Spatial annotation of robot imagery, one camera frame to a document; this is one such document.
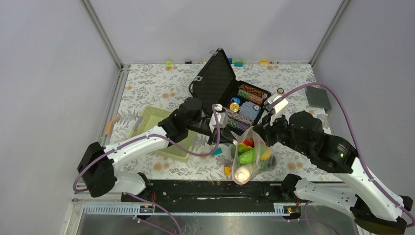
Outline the yellow toy mango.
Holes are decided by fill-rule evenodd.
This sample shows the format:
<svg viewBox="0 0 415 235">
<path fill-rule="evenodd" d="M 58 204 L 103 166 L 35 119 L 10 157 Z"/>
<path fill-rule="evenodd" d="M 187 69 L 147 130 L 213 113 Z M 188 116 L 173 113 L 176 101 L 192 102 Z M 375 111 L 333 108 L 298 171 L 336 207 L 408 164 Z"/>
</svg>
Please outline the yellow toy mango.
<svg viewBox="0 0 415 235">
<path fill-rule="evenodd" d="M 239 145 L 237 146 L 237 152 L 238 152 L 238 155 L 241 155 L 241 154 L 243 154 L 243 153 L 245 153 L 245 152 L 247 152 L 247 151 L 249 151 L 249 150 L 251 150 L 251 149 L 252 149 L 252 147 L 251 147 L 251 146 L 245 145 L 245 144 L 243 144 L 243 143 L 241 143 L 241 144 L 239 144 Z"/>
</svg>

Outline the red toy pepper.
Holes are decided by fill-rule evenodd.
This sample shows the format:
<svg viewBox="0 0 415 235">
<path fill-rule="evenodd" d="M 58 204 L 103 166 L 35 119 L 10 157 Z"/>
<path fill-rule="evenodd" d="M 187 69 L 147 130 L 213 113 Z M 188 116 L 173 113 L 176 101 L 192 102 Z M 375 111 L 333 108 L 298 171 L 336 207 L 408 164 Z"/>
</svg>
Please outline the red toy pepper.
<svg viewBox="0 0 415 235">
<path fill-rule="evenodd" d="M 243 144 L 246 146 L 254 147 L 254 141 L 251 139 L 244 140 Z"/>
</svg>

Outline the clear zip top bag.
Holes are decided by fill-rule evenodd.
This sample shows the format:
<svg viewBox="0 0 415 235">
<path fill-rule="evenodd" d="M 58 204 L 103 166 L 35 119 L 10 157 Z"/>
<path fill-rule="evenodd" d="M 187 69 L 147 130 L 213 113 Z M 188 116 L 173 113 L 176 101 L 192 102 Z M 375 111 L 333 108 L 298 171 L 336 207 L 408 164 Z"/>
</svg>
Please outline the clear zip top bag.
<svg viewBox="0 0 415 235">
<path fill-rule="evenodd" d="M 231 178 L 238 185 L 244 185 L 258 174 L 274 169 L 277 164 L 274 150 L 253 127 L 232 142 L 230 151 L 233 159 Z"/>
</svg>

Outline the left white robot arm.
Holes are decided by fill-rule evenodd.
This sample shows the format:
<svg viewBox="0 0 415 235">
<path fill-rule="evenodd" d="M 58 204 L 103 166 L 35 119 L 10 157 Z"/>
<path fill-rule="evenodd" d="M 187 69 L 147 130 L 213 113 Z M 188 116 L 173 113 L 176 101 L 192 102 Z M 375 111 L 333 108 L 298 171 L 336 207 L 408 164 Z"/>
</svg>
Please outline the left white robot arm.
<svg viewBox="0 0 415 235">
<path fill-rule="evenodd" d="M 148 200 L 152 189 L 145 177 L 121 169 L 141 156 L 170 146 L 201 157 L 201 153 L 191 152 L 179 145 L 187 138 L 189 131 L 206 135 L 215 141 L 210 151 L 210 154 L 214 153 L 221 142 L 228 116 L 223 105 L 213 104 L 212 115 L 203 117 L 202 107 L 201 100 L 189 97 L 167 118 L 140 135 L 113 145 L 101 146 L 99 142 L 90 144 L 77 167 L 78 176 L 73 182 L 73 191 L 87 191 L 93 198 L 108 192 L 121 192 L 133 194 L 140 201 Z"/>
</svg>

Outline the yellow toy banana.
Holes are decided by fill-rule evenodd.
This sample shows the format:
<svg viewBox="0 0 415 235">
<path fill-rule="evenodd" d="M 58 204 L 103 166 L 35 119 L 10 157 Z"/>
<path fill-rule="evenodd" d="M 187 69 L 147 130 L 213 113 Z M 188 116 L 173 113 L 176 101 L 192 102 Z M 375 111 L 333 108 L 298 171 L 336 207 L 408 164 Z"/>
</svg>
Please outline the yellow toy banana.
<svg viewBox="0 0 415 235">
<path fill-rule="evenodd" d="M 261 155 L 260 159 L 262 161 L 265 161 L 269 159 L 272 156 L 272 154 L 273 154 L 273 151 L 271 149 L 266 149 L 264 153 Z"/>
</svg>

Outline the white green leek toy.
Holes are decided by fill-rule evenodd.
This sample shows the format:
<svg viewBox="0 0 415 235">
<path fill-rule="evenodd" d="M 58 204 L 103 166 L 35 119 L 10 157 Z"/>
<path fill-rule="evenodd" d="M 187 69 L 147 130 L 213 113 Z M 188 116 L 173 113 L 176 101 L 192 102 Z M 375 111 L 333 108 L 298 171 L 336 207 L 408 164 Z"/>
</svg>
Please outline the white green leek toy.
<svg viewBox="0 0 415 235">
<path fill-rule="evenodd" d="M 258 174 L 259 170 L 256 164 L 241 165 L 234 172 L 233 179 L 237 184 L 246 184 Z"/>
</svg>

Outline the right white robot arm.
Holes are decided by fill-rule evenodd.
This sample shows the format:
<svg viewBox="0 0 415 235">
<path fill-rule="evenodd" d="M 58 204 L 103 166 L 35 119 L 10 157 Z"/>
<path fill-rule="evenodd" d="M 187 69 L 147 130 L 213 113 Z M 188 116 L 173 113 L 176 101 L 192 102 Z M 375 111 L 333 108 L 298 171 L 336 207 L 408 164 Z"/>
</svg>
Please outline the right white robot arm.
<svg viewBox="0 0 415 235">
<path fill-rule="evenodd" d="M 350 192 L 312 183 L 288 174 L 281 197 L 316 202 L 344 213 L 362 229 L 377 235 L 402 235 L 408 227 L 403 212 L 411 210 L 413 199 L 393 193 L 360 161 L 356 148 L 342 137 L 327 134 L 320 119 L 306 111 L 271 121 L 265 116 L 254 126 L 269 146 L 280 143 L 306 156 L 317 168 L 341 179 Z"/>
</svg>

